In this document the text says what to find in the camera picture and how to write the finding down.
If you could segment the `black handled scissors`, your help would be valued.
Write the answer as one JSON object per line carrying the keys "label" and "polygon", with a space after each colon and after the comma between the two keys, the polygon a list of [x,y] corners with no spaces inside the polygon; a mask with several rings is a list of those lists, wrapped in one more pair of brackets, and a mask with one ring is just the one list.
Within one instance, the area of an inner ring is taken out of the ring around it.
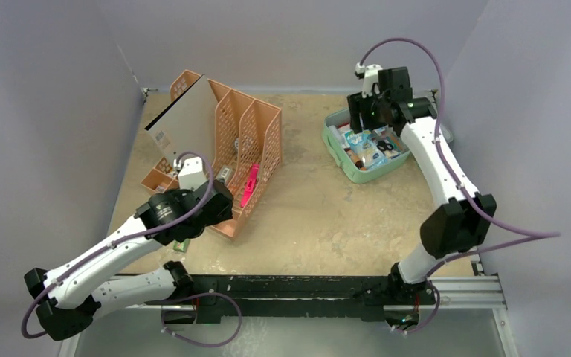
{"label": "black handled scissors", "polygon": [[395,149],[394,146],[386,140],[378,140],[377,148],[384,154],[386,154],[387,152],[392,152]]}

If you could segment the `brown bottle orange cap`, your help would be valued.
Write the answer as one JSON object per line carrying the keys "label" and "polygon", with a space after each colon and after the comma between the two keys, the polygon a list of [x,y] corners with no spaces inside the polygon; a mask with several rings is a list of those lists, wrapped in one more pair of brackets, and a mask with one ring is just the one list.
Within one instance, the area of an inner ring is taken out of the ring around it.
{"label": "brown bottle orange cap", "polygon": [[345,153],[349,156],[350,160],[352,161],[352,163],[359,169],[362,170],[364,168],[364,163],[361,160],[361,158],[354,153],[352,150],[348,149],[345,151]]}

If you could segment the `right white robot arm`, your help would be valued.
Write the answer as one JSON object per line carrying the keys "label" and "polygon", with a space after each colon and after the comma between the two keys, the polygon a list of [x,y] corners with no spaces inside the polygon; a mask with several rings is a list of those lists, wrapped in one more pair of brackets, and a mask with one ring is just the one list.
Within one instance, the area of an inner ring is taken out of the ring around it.
{"label": "right white robot arm", "polygon": [[387,127],[403,141],[421,169],[435,206],[419,229],[421,242],[393,266],[389,296],[404,303],[444,259],[481,245],[496,202],[464,176],[438,123],[439,110],[414,97],[407,68],[355,67],[362,89],[347,98],[353,132]]}

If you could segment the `green orange dressing packet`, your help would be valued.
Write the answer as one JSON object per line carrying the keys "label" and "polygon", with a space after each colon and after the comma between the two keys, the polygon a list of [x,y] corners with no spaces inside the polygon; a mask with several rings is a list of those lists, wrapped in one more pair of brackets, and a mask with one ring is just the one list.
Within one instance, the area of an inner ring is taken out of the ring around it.
{"label": "green orange dressing packet", "polygon": [[384,142],[386,143],[387,148],[385,155],[389,159],[398,158],[400,155],[403,155],[407,152],[403,142],[393,133],[386,135],[384,137]]}

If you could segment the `small white plastic bottle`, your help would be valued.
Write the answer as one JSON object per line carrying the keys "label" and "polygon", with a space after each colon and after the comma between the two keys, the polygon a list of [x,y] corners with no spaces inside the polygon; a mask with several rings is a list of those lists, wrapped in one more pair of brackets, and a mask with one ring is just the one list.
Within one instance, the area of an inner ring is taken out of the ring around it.
{"label": "small white plastic bottle", "polygon": [[344,142],[343,142],[343,135],[341,134],[341,132],[338,130],[338,128],[336,126],[328,126],[328,130],[332,133],[333,137],[336,139],[336,141],[343,146]]}

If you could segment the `blue wipes packet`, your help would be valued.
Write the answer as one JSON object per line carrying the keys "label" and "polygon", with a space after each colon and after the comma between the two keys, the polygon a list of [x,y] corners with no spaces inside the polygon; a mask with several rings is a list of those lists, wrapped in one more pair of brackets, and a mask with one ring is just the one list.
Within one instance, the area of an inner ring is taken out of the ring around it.
{"label": "blue wipes packet", "polygon": [[364,130],[355,133],[350,130],[343,137],[350,149],[361,158],[366,170],[375,170],[390,163],[390,159],[377,148],[377,141],[384,139],[375,132]]}

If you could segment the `mint green storage case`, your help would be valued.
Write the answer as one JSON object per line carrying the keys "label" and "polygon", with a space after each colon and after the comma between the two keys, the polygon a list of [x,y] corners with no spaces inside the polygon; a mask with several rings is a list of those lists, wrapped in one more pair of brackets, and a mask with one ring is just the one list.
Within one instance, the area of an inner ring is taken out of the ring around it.
{"label": "mint green storage case", "polygon": [[[336,126],[342,135],[351,130],[349,125],[349,110],[342,109],[336,113],[327,116],[323,121],[323,129],[321,132],[321,138],[326,145],[329,154],[333,157],[336,165],[344,172],[346,177],[355,184],[365,184],[369,181],[375,180],[384,176],[397,168],[399,168],[410,156],[410,150],[407,145],[403,142],[404,147],[407,152],[400,155],[398,158],[390,159],[390,163],[379,167],[375,170],[366,170],[363,168],[359,170],[350,160],[349,156],[345,153],[346,150],[350,149],[349,145],[343,138],[344,145],[341,146],[336,139],[333,137],[332,133],[328,130],[328,126]],[[379,129],[374,129],[371,132],[375,132],[377,135],[384,138],[386,135],[395,132],[388,126],[383,126]]]}

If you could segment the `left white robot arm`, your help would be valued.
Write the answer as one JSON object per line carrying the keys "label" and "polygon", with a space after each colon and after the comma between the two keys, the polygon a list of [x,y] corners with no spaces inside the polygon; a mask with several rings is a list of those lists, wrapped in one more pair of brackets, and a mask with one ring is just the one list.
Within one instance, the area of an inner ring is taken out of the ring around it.
{"label": "left white robot arm", "polygon": [[31,269],[24,280],[34,302],[23,317],[23,336],[61,341],[128,306],[185,303],[193,293],[193,279],[181,263],[167,262],[122,280],[114,276],[171,242],[197,238],[206,227],[232,219],[233,203],[233,194],[220,180],[195,190],[156,193],[113,234],[71,262],[51,270]]}

